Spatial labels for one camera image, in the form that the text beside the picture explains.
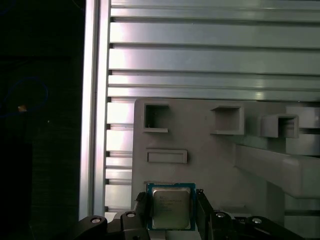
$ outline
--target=black background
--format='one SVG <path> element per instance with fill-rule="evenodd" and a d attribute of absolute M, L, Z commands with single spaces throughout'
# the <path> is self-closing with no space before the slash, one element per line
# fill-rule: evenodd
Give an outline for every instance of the black background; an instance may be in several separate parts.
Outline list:
<path fill-rule="evenodd" d="M 50 239 L 78 221 L 85 13 L 84 1 L 74 2 L 79 7 L 72 0 L 0 0 L 0 103 L 26 77 L 37 77 L 48 89 L 42 108 L 0 118 L 1 144 L 17 146 L 17 151 L 19 144 L 32 146 L 30 217 L 15 217 L 29 218 L 34 236 L 26 226 L 10 239 Z M 0 115 L 17 112 L 21 105 L 36 106 L 44 98 L 41 84 L 25 81 Z M 22 168 L 25 162 L 20 161 L 28 158 L 11 159 L 2 152 L 0 159 L 1 171 L 10 171 L 15 179 L 11 189 L 22 193 L 28 183 L 15 167 Z M 15 167 L 5 169 L 5 162 L 13 160 Z M 23 170 L 28 175 L 30 170 Z M 24 208 L 26 198 L 21 194 L 16 209 Z"/>

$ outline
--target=silver screw head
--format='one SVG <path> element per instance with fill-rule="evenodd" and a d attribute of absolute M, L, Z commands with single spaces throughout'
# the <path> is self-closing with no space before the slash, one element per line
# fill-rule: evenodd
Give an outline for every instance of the silver screw head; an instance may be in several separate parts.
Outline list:
<path fill-rule="evenodd" d="M 100 223 L 100 219 L 99 218 L 95 218 L 95 219 L 92 219 L 91 220 L 91 222 L 93 223 L 93 224 L 97 224 L 97 223 Z"/>
<path fill-rule="evenodd" d="M 261 224 L 262 220 L 260 218 L 254 218 L 252 219 L 252 222 L 254 222 L 255 224 Z"/>
<path fill-rule="evenodd" d="M 218 218 L 224 218 L 225 217 L 225 214 L 223 212 L 217 212 L 216 216 Z"/>

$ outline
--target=horizontal metal slat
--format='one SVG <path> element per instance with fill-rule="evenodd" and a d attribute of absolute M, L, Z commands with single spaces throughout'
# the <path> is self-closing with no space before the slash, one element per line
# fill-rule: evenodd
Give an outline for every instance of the horizontal metal slat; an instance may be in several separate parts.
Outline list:
<path fill-rule="evenodd" d="M 284 227 L 304 238 L 320 238 L 319 216 L 285 216 Z"/>
<path fill-rule="evenodd" d="M 274 91 L 178 87 L 109 87 L 110 97 L 318 101 L 319 91 Z"/>
<path fill-rule="evenodd" d="M 286 112 L 299 116 L 300 128 L 320 128 L 320 107 L 288 106 Z"/>
<path fill-rule="evenodd" d="M 134 103 L 109 102 L 107 108 L 107 124 L 134 123 Z"/>
<path fill-rule="evenodd" d="M 202 19 L 202 20 L 243 20 L 267 22 L 320 22 L 316 11 L 278 11 L 274 9 L 223 9 L 223 8 L 112 8 L 114 18 L 152 18 L 152 19 Z"/>
<path fill-rule="evenodd" d="M 105 206 L 130 209 L 131 186 L 106 185 L 105 186 Z"/>
<path fill-rule="evenodd" d="M 232 88 L 232 89 L 276 89 L 276 90 L 319 90 L 319 77 L 312 76 L 275 76 L 252 74 L 225 74 L 225 73 L 189 73 L 176 74 L 166 72 L 165 75 L 151 75 L 150 72 L 137 71 L 137 75 L 110 75 L 108 78 L 111 87 L 185 87 L 185 88 Z M 126 110 L 124 105 L 111 105 L 108 103 L 108 123 L 113 123 L 112 117 L 117 117 L 120 111 Z M 123 118 L 123 123 L 129 123 L 126 119 L 133 119 L 133 113 L 129 111 Z"/>
<path fill-rule="evenodd" d="M 105 165 L 106 167 L 113 167 L 113 168 L 132 168 L 132 158 L 131 157 L 106 157 Z"/>
<path fill-rule="evenodd" d="M 110 180 L 131 180 L 131 169 L 107 168 L 105 170 L 105 179 Z"/>
<path fill-rule="evenodd" d="M 110 49 L 110 70 L 319 75 L 320 54 L 296 51 Z"/>
<path fill-rule="evenodd" d="M 110 25 L 111 43 L 320 48 L 317 26 L 129 23 Z"/>
<path fill-rule="evenodd" d="M 133 138 L 132 130 L 107 130 L 106 151 L 132 152 Z"/>
<path fill-rule="evenodd" d="M 111 0 L 112 7 L 192 7 L 192 8 L 238 8 L 274 10 L 320 10 L 316 1 L 292 0 Z"/>

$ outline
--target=metal panel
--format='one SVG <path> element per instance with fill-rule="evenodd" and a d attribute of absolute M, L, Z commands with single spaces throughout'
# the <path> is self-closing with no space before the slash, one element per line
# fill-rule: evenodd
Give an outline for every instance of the metal panel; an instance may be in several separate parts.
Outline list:
<path fill-rule="evenodd" d="M 95 165 L 94 165 L 94 205 L 93 213 L 105 213 L 105 161 L 106 161 L 106 120 L 109 61 L 110 0 L 100 1 L 99 40 L 97 67 L 97 105 L 95 123 Z"/>
<path fill-rule="evenodd" d="M 98 37 L 98 0 L 86 1 L 82 124 L 81 124 L 81 162 L 79 189 L 79 220 L 93 213 L 93 164 L 94 129 L 96 115 L 96 59 Z"/>
<path fill-rule="evenodd" d="M 131 169 L 107 168 L 105 170 L 105 179 L 110 180 L 131 180 Z"/>
<path fill-rule="evenodd" d="M 319 75 L 317 52 L 110 49 L 111 70 Z"/>
<path fill-rule="evenodd" d="M 107 157 L 105 160 L 107 167 L 114 168 L 132 168 L 131 157 Z"/>
<path fill-rule="evenodd" d="M 106 150 L 132 152 L 133 137 L 132 130 L 107 130 Z"/>
<path fill-rule="evenodd" d="M 182 46 L 319 48 L 320 34 L 316 26 L 113 22 L 110 25 L 110 42 Z"/>
<path fill-rule="evenodd" d="M 131 186 L 105 185 L 105 206 L 130 209 Z"/>
<path fill-rule="evenodd" d="M 134 103 L 109 102 L 107 114 L 108 124 L 133 124 Z"/>

